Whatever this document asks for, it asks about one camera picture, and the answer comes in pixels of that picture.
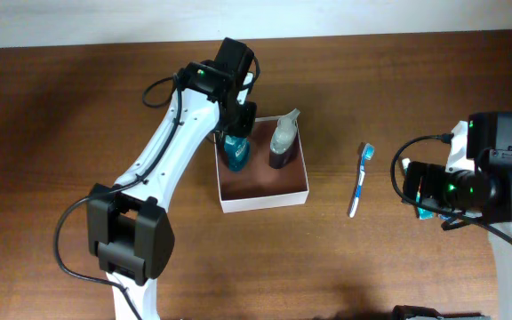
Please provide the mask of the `teal Listerine mouthwash bottle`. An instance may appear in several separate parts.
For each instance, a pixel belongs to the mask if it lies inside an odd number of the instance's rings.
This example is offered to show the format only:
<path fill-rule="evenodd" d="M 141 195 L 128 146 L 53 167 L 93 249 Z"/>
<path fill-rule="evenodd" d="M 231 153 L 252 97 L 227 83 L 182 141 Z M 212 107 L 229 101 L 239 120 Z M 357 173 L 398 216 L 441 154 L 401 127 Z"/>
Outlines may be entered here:
<path fill-rule="evenodd" d="M 250 142 L 247 138 L 227 135 L 224 142 L 224 151 L 227 156 L 228 168 L 232 172 L 240 172 L 250 158 Z"/>

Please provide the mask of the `teal toothpaste tube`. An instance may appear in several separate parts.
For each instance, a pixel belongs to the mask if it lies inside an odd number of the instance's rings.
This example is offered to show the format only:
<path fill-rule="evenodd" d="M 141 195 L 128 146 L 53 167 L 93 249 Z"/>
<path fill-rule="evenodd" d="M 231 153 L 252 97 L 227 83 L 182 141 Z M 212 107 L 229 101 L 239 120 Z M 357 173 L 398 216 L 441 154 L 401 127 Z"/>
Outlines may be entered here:
<path fill-rule="evenodd" d="M 401 164 L 402 164 L 402 168 L 403 168 L 404 174 L 407 173 L 409 165 L 410 165 L 410 162 L 411 162 L 411 160 L 409 158 L 403 158 L 401 160 Z M 415 207 L 415 213 L 416 213 L 416 217 L 419 220 L 429 220 L 429 219 L 432 219 L 434 217 L 434 213 L 432 213 L 431 211 L 419 208 L 419 207 Z"/>

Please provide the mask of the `clear foam pump bottle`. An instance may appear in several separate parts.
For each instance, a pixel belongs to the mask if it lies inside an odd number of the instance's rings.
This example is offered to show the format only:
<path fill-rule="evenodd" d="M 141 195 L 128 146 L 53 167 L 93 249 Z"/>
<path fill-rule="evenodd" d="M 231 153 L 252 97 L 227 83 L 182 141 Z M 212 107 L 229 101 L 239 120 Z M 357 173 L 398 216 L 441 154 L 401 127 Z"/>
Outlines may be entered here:
<path fill-rule="evenodd" d="M 270 141 L 269 165 L 281 169 L 287 165 L 292 156 L 292 146 L 296 137 L 297 118 L 300 111 L 295 108 L 288 114 L 280 116 Z"/>

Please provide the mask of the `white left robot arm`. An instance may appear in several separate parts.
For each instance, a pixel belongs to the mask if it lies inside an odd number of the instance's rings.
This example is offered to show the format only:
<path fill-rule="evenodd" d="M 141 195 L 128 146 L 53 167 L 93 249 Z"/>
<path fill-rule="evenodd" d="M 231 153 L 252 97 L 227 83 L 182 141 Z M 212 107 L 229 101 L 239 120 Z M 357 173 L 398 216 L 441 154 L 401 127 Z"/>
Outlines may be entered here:
<path fill-rule="evenodd" d="M 167 216 L 172 194 L 211 132 L 245 138 L 256 105 L 246 99 L 259 65 L 244 43 L 225 38 L 213 60 L 191 62 L 173 78 L 166 116 L 113 186 L 95 185 L 86 205 L 88 244 L 114 291 L 118 319 L 156 319 L 156 280 L 175 236 Z"/>

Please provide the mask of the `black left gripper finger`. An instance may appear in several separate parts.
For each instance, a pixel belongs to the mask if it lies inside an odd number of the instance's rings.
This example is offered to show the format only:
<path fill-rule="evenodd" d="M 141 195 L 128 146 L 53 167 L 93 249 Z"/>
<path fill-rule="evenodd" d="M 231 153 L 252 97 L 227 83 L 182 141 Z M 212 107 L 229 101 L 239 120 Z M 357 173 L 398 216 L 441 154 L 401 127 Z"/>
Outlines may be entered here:
<path fill-rule="evenodd" d="M 220 132 L 223 134 L 242 137 L 243 108 L 240 106 L 228 106 L 223 108 L 220 113 Z"/>
<path fill-rule="evenodd" d="M 240 122 L 240 135 L 249 136 L 255 123 L 257 113 L 257 104 L 252 101 L 246 101 L 243 105 L 241 122 Z"/>

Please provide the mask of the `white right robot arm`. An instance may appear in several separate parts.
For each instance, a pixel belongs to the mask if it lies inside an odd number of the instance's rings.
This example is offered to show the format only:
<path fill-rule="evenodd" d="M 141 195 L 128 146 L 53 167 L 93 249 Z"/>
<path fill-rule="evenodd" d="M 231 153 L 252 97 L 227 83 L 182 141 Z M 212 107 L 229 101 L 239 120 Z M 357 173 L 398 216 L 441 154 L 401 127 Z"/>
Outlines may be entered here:
<path fill-rule="evenodd" d="M 499 316 L 512 319 L 512 113 L 478 113 L 437 135 L 446 164 L 408 163 L 402 201 L 444 217 L 443 230 L 483 228 L 492 246 Z"/>

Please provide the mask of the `blue white toothbrush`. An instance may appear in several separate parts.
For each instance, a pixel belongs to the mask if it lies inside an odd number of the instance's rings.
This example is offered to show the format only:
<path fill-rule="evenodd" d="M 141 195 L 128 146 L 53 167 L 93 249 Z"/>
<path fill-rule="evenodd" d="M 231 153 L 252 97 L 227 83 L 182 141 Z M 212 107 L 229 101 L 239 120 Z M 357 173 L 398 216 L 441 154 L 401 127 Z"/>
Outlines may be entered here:
<path fill-rule="evenodd" d="M 362 186 L 364 184 L 364 177 L 365 177 L 364 166 L 367 161 L 372 159 L 374 152 L 375 152 L 375 148 L 370 143 L 365 143 L 361 149 L 360 157 L 359 157 L 359 161 L 358 161 L 358 167 L 357 167 L 356 187 L 355 187 L 352 201 L 350 202 L 350 207 L 349 207 L 349 211 L 348 211 L 349 218 L 354 218 L 356 215 L 356 211 L 357 211 L 361 193 L 362 193 Z"/>

